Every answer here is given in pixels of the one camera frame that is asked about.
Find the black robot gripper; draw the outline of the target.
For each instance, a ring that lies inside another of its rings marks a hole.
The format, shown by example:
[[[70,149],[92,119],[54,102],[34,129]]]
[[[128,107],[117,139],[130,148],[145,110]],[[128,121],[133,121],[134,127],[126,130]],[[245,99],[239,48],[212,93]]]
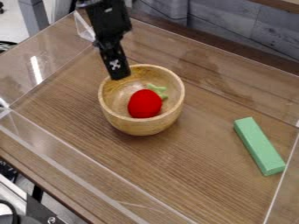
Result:
[[[132,30],[124,0],[89,0],[85,11],[96,34],[100,56],[112,80],[130,75],[126,56],[118,44],[122,36]]]

